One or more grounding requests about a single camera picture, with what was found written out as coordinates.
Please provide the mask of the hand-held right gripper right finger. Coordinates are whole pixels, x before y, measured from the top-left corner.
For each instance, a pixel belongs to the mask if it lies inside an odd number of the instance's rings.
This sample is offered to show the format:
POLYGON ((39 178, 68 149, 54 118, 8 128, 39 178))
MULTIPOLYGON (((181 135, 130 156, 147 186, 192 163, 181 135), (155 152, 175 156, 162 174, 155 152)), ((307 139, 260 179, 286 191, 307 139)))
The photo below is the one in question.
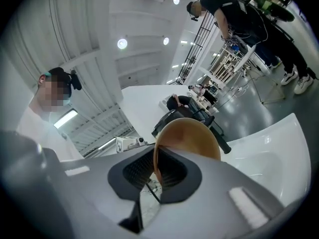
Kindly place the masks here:
POLYGON ((226 162, 186 151, 169 149, 195 163, 202 181, 192 196, 181 203, 164 204, 142 231, 149 239, 232 239, 251 231, 229 196, 243 188, 269 218, 280 214, 283 204, 265 187, 226 162))

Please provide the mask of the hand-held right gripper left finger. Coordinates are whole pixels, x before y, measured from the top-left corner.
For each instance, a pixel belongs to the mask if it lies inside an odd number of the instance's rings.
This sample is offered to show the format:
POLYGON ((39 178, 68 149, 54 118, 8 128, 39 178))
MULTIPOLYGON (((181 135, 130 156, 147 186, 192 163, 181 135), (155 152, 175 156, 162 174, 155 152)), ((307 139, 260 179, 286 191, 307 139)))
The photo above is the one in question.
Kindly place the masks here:
POLYGON ((150 239, 137 198, 121 199, 108 181, 111 168, 149 152, 151 146, 93 159, 58 161, 52 150, 32 151, 37 193, 32 221, 55 239, 150 239))

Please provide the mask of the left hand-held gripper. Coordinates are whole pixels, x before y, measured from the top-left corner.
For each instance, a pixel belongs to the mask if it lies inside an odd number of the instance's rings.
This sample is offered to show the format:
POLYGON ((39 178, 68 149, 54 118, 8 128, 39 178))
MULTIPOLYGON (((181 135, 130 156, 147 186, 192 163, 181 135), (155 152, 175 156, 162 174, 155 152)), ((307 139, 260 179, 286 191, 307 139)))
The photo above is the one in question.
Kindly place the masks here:
POLYGON ((131 149, 139 148, 141 146, 147 146, 154 143, 148 143, 142 137, 116 137, 116 151, 122 153, 131 149))

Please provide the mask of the black chair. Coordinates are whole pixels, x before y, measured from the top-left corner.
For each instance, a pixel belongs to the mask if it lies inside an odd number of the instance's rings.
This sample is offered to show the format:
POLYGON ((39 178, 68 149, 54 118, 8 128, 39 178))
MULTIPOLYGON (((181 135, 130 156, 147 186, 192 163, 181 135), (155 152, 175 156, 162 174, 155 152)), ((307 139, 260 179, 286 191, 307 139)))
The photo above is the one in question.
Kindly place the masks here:
POLYGON ((224 132, 222 128, 215 122, 215 116, 209 115, 204 109, 198 109, 194 112, 185 107, 179 107, 176 110, 173 109, 165 114, 155 125, 152 135, 156 137, 168 123, 179 118, 195 119, 207 126, 217 140, 223 140, 224 132))

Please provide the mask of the long ceiling lamp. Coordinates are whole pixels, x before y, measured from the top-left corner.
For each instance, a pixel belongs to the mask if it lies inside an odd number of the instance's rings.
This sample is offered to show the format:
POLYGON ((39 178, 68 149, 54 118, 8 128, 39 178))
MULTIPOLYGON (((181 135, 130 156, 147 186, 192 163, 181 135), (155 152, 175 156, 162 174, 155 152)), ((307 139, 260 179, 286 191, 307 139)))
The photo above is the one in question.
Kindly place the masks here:
POLYGON ((68 121, 70 121, 71 119, 73 119, 74 117, 76 117, 78 115, 77 111, 74 109, 71 109, 70 111, 68 111, 65 115, 63 115, 55 124, 54 127, 56 129, 61 128, 63 125, 65 125, 68 121))

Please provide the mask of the person's white shirt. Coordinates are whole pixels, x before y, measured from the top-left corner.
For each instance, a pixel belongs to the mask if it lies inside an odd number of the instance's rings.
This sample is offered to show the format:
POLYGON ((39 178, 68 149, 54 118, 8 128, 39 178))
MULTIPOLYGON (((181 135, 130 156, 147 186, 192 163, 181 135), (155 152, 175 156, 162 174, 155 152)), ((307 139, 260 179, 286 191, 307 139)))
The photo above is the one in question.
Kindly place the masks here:
POLYGON ((66 134, 59 132, 53 124, 44 121, 30 107, 25 109, 16 131, 31 138, 41 147, 52 149, 59 161, 84 158, 66 134))

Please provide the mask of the white sink basin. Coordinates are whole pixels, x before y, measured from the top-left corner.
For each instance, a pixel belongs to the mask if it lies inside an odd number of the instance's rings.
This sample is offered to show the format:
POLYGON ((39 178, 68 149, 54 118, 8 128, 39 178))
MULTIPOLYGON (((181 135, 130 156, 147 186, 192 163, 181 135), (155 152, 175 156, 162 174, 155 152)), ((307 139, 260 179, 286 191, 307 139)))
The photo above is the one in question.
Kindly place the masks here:
POLYGON ((295 114, 228 143, 221 160, 259 183, 284 206, 303 198, 311 185, 308 145, 295 114))

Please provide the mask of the white shelf rack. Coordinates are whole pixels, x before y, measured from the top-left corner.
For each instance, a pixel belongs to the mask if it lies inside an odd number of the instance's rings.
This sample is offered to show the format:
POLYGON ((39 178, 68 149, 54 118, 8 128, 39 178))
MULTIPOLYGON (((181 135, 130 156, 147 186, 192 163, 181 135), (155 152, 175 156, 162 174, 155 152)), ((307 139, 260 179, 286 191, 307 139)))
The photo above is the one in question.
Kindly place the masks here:
POLYGON ((234 69, 239 63, 239 57, 223 45, 218 53, 212 55, 209 72, 221 83, 227 84, 234 77, 234 69))

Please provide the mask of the black balcony railing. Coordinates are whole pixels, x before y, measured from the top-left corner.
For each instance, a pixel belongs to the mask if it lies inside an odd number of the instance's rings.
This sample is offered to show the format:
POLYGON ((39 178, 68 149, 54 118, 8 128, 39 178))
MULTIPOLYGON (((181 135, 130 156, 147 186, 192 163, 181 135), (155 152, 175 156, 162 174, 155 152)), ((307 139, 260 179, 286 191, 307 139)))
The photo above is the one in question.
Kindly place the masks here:
POLYGON ((205 16, 203 17, 202 23, 196 34, 195 39, 190 44, 190 50, 186 56, 184 63, 181 66, 179 75, 177 76, 177 79, 175 80, 175 83, 177 83, 178 85, 182 85, 185 82, 187 76, 189 75, 190 71, 194 67, 200 55, 200 52, 202 51, 211 33, 213 24, 214 24, 214 16, 211 13, 207 12, 205 16))

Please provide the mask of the round white table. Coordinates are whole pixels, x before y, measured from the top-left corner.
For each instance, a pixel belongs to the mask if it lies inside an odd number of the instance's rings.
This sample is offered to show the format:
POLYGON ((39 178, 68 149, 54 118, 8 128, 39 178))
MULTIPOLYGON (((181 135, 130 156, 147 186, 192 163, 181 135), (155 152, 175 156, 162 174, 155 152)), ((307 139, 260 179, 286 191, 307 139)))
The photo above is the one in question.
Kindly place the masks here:
POLYGON ((256 49, 256 45, 252 46, 248 52, 244 55, 244 57, 240 60, 240 62, 237 64, 237 66, 234 68, 234 73, 236 73, 237 71, 239 71, 244 64, 250 59, 250 57, 252 56, 252 54, 255 52, 256 49))

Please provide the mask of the black backpack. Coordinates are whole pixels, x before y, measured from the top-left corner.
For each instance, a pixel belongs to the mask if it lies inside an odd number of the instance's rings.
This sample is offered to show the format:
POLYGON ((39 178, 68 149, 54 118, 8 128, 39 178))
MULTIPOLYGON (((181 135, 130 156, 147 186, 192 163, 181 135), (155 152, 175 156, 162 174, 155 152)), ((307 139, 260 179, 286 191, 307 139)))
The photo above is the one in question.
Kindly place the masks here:
POLYGON ((232 0, 240 9, 247 13, 246 7, 250 6, 263 14, 284 22, 292 22, 294 16, 281 5, 272 0, 232 0))

